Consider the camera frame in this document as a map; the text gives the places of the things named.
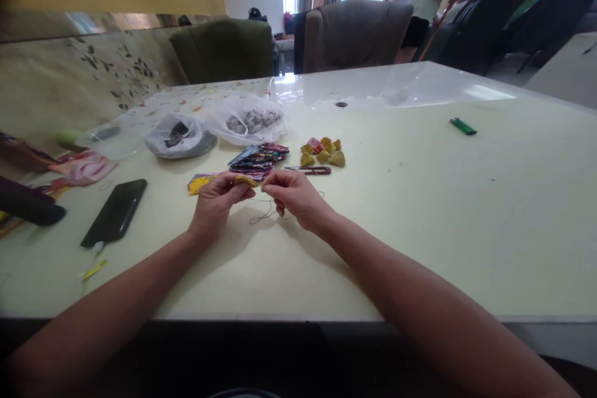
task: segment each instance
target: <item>dark cushion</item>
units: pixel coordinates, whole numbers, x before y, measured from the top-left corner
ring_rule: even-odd
[[[272,29],[265,22],[218,20],[184,28],[170,41],[191,84],[274,74]]]

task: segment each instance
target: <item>small scissors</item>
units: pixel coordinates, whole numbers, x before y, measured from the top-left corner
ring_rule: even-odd
[[[305,175],[325,175],[331,173],[330,167],[284,167],[293,171],[301,171]]]

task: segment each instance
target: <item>smartphone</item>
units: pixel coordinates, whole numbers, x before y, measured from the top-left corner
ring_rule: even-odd
[[[146,186],[145,179],[116,185],[81,245],[92,248],[100,241],[110,243],[121,239],[129,228]]]

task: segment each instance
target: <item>hand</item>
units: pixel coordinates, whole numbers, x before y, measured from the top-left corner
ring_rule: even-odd
[[[224,232],[230,208],[240,201],[255,197],[246,183],[234,185],[237,173],[223,172],[199,189],[195,215],[187,233],[212,243]]]
[[[284,216],[286,208],[296,216],[300,226],[312,232],[335,215],[306,175],[298,171],[274,171],[263,181],[261,191],[274,198],[275,210]]]
[[[437,16],[433,17],[433,32],[436,32],[439,28],[440,25],[442,24],[442,20],[439,19]]]

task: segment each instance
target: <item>thread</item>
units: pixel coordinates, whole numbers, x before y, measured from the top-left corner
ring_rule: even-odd
[[[325,197],[325,193],[324,192],[317,192],[317,193],[319,193],[319,195],[321,197]],[[249,224],[257,224],[258,222],[260,222],[260,220],[269,218],[270,216],[272,216],[275,213],[274,198],[271,198],[270,200],[264,200],[264,199],[249,199],[249,200],[253,200],[253,201],[257,201],[257,202],[269,202],[269,209],[266,211],[265,215],[263,215],[263,216],[256,216],[255,218],[251,218],[249,220]],[[287,220],[287,219],[290,219],[291,217],[292,216],[288,216],[288,217],[282,218],[282,219],[283,220]]]

